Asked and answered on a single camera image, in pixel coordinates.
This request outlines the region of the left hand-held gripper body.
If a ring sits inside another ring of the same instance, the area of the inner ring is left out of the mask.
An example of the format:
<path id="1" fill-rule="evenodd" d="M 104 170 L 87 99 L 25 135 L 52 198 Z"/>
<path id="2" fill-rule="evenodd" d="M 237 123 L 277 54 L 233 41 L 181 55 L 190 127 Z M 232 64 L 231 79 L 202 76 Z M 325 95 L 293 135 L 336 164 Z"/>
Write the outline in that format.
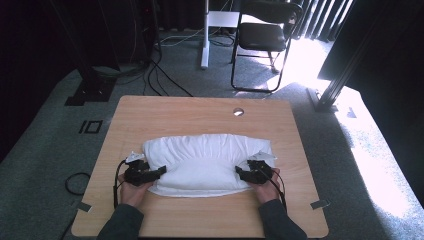
<path id="1" fill-rule="evenodd" d="M 149 170 L 149 164 L 141 153 L 131 152 L 125 159 L 128 169 L 124 172 L 124 180 L 134 186 L 142 184 L 143 175 Z"/>

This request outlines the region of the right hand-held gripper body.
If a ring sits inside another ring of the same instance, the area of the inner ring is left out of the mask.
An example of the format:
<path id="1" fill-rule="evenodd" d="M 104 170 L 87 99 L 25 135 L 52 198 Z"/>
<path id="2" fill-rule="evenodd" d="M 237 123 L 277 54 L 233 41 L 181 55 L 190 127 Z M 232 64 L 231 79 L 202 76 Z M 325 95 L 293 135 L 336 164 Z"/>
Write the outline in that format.
<path id="1" fill-rule="evenodd" d="M 249 177 L 247 182 L 253 184 L 264 184 L 266 181 L 272 178 L 273 170 L 275 166 L 276 157 L 273 154 L 259 151 L 248 158 L 247 164 L 250 168 L 248 171 Z"/>

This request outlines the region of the white skirt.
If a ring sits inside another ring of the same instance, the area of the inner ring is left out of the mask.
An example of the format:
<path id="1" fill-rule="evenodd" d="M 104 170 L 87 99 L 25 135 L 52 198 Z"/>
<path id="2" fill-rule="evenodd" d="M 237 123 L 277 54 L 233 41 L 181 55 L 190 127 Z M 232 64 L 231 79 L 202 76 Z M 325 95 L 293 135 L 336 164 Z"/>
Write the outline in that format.
<path id="1" fill-rule="evenodd" d="M 250 160 L 273 167 L 276 156 L 271 142 L 234 134 L 168 136 L 148 140 L 143 152 L 151 169 L 164 166 L 166 172 L 150 191 L 168 197 L 216 197 L 249 188 L 237 168 Z"/>

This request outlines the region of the person's left hand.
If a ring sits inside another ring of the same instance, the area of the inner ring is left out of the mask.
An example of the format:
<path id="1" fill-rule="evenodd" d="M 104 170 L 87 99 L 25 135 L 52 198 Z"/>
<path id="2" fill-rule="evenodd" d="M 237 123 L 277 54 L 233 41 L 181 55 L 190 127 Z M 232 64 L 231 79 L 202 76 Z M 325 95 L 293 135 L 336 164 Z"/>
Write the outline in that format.
<path id="1" fill-rule="evenodd" d="M 134 186 L 125 181 L 123 174 L 118 176 L 118 181 L 121 185 L 120 203 L 135 208 L 139 208 L 141 206 L 146 192 L 152 186 L 152 182 L 144 183 L 140 186 Z"/>

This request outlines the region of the person's right hand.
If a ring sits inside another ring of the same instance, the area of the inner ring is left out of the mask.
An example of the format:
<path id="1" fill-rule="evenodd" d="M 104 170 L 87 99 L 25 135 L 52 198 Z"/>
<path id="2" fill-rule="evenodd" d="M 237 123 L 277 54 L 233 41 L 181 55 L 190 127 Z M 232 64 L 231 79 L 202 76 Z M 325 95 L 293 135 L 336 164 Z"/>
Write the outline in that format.
<path id="1" fill-rule="evenodd" d="M 264 184 L 250 184 L 260 204 L 265 204 L 272 200 L 280 199 L 280 184 L 278 182 L 280 170 L 273 168 L 273 175 Z"/>

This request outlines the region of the black folding chair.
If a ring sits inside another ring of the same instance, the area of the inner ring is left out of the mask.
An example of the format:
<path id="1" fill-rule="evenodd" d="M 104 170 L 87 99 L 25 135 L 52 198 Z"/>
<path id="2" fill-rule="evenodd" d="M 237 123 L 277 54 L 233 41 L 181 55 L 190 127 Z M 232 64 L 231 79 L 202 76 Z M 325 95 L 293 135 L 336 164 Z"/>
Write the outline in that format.
<path id="1" fill-rule="evenodd" d="M 287 0 L 248 0 L 240 9 L 231 56 L 233 89 L 244 92 L 272 93 L 278 90 L 291 47 L 294 30 L 303 17 L 300 3 Z M 266 52 L 270 68 L 278 75 L 271 89 L 238 86 L 235 80 L 238 57 L 261 58 L 261 55 L 239 54 L 238 49 Z"/>

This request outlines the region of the striped curtain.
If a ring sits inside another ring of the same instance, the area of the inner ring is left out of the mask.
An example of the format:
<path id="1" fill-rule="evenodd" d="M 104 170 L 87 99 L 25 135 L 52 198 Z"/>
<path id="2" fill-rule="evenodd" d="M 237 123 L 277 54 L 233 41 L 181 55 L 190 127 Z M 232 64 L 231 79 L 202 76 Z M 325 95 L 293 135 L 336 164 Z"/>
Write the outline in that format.
<path id="1" fill-rule="evenodd" d="M 354 0 L 291 0 L 303 9 L 294 38 L 333 42 L 342 29 Z"/>

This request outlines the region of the black stand with base plate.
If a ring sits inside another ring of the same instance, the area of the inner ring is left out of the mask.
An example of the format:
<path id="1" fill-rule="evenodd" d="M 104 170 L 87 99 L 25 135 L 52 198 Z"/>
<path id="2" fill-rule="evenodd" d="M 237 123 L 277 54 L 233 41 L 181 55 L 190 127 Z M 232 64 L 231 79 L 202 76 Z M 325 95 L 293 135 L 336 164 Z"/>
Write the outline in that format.
<path id="1" fill-rule="evenodd" d="M 67 98 L 65 105 L 83 106 L 86 102 L 108 102 L 116 80 L 100 77 L 92 67 L 63 2 L 47 0 L 47 6 L 61 41 L 81 76 L 77 90 Z"/>

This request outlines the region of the black aluminium post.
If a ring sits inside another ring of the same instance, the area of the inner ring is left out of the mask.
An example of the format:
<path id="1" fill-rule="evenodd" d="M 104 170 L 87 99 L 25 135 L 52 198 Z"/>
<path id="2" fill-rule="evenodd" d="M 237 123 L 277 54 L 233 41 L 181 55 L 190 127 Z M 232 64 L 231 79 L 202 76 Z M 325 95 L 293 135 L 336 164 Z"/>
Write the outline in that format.
<path id="1" fill-rule="evenodd" d="M 393 0 L 353 0 L 341 30 L 330 50 L 322 71 L 332 71 L 324 90 L 309 88 L 316 112 L 334 112 L 334 103 L 359 67 L 383 15 Z"/>

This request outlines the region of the white desk frame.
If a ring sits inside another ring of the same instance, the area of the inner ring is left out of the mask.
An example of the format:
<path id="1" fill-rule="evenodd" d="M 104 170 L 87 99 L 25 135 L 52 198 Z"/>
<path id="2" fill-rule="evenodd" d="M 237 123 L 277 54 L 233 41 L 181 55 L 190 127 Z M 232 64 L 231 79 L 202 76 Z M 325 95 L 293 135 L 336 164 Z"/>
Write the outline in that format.
<path id="1" fill-rule="evenodd" d="M 202 54 L 200 67 L 205 70 L 209 66 L 209 28 L 210 27 L 224 27 L 224 28 L 236 28 L 239 18 L 238 12 L 233 11 L 211 11 L 209 9 L 209 1 L 204 0 L 204 36 L 202 44 Z"/>

